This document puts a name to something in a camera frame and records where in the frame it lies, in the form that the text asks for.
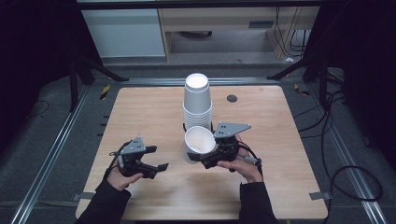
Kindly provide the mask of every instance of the paper cup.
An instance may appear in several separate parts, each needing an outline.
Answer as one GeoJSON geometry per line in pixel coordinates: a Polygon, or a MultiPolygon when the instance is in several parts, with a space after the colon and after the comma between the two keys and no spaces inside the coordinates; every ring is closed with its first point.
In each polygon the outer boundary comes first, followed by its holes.
{"type": "Polygon", "coordinates": [[[184,123],[185,128],[188,130],[192,126],[202,126],[211,129],[212,122],[212,106],[202,114],[192,114],[184,108],[184,123]]]}
{"type": "Polygon", "coordinates": [[[205,75],[194,73],[186,78],[183,106],[192,114],[203,114],[211,108],[209,81],[205,75]]]}
{"type": "Polygon", "coordinates": [[[187,162],[193,162],[187,156],[187,152],[206,154],[216,147],[215,137],[207,128],[201,126],[190,127],[184,134],[185,152],[184,158],[187,162]]]}

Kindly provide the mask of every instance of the stack of paper cups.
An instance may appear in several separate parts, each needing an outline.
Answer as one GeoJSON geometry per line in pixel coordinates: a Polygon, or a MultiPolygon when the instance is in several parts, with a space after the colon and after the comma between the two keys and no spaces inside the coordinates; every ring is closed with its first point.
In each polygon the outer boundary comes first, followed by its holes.
{"type": "Polygon", "coordinates": [[[205,75],[194,73],[186,78],[183,108],[186,130],[193,126],[211,129],[212,100],[205,75]]]}

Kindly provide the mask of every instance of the person's arm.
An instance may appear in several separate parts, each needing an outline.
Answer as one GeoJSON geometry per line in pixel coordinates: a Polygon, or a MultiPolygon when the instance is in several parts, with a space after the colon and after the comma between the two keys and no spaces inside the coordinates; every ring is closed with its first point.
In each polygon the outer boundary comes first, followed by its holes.
{"type": "MultiPolygon", "coordinates": [[[[241,141],[238,135],[235,137],[238,141],[241,141]]],[[[248,156],[246,150],[239,148],[238,155],[234,161],[219,161],[218,166],[234,169],[247,180],[246,184],[240,186],[239,223],[277,223],[262,174],[260,174],[256,165],[244,159],[245,156],[248,156]]]]}
{"type": "Polygon", "coordinates": [[[123,176],[116,167],[111,169],[108,178],[96,189],[87,209],[78,218],[76,224],[119,224],[131,193],[125,188],[143,175],[123,176]]]}

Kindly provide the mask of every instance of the wooden table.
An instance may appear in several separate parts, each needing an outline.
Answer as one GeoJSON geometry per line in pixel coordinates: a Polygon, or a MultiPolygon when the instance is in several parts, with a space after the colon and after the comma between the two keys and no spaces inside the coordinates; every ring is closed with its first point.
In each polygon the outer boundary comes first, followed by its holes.
{"type": "MultiPolygon", "coordinates": [[[[325,218],[323,200],[311,201],[318,183],[297,132],[282,89],[278,86],[212,86],[213,124],[219,121],[249,123],[242,140],[262,159],[265,184],[278,219],[325,218]],[[229,103],[234,94],[237,102],[229,103]]],[[[169,162],[154,179],[141,179],[128,188],[132,193],[123,219],[204,220],[238,219],[238,173],[183,159],[182,123],[184,87],[121,89],[94,160],[85,192],[94,192],[112,158],[109,152],[140,135],[157,152],[142,162],[169,162]]],[[[81,200],[77,216],[89,200],[81,200]]]]}

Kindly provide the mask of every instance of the metal frame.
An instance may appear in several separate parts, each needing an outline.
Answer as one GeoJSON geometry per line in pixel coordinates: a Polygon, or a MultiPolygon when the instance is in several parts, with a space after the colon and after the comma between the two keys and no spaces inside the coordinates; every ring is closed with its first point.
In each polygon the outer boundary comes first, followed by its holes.
{"type": "Polygon", "coordinates": [[[62,151],[64,143],[67,139],[67,136],[70,134],[70,131],[76,121],[76,118],[79,114],[79,111],[84,104],[86,95],[90,89],[90,86],[84,86],[81,94],[79,96],[79,103],[74,111],[71,111],[67,116],[64,126],[62,127],[61,131],[59,132],[58,136],[54,144],[52,145],[47,158],[44,160],[37,176],[35,177],[35,181],[33,182],[32,186],[29,188],[26,195],[23,197],[23,201],[18,206],[17,211],[12,218],[11,223],[25,223],[27,218],[29,217],[30,213],[35,206],[35,202],[37,201],[38,196],[41,193],[41,190],[44,188],[46,181],[50,175],[50,172],[55,165],[55,162],[58,159],[59,154],[62,151]]]}
{"type": "Polygon", "coordinates": [[[151,9],[195,7],[321,7],[344,0],[201,0],[201,1],[141,1],[141,2],[95,2],[57,4],[57,7],[78,7],[81,10],[104,9],[151,9]]]}
{"type": "MultiPolygon", "coordinates": [[[[128,86],[184,86],[186,78],[131,78],[129,81],[119,82],[128,86]]],[[[280,83],[277,80],[268,80],[266,77],[212,77],[209,78],[212,86],[227,85],[261,85],[280,83]]]]}
{"type": "MultiPolygon", "coordinates": [[[[320,104],[320,100],[318,99],[317,95],[318,92],[315,88],[312,87],[312,85],[308,85],[308,89],[310,92],[314,93],[312,94],[314,96],[314,100],[316,101],[317,105],[320,104]]],[[[319,107],[320,113],[324,115],[324,110],[322,107],[319,107]]],[[[338,155],[340,156],[341,162],[347,166],[347,165],[357,165],[357,163],[354,161],[353,157],[349,154],[349,150],[347,149],[346,144],[343,141],[343,138],[341,137],[341,134],[338,132],[336,126],[333,124],[330,126],[330,133],[332,137],[332,142],[335,145],[335,149],[338,152],[338,155]]],[[[361,198],[374,198],[374,194],[371,191],[368,183],[364,179],[364,176],[362,175],[360,170],[356,169],[350,169],[346,171],[349,180],[351,181],[353,187],[356,190],[356,193],[358,194],[359,197],[361,198]]],[[[370,218],[370,221],[372,223],[376,224],[386,224],[388,223],[387,219],[385,218],[381,208],[379,207],[378,202],[361,202],[363,205],[364,210],[367,213],[367,216],[370,218]]]]}

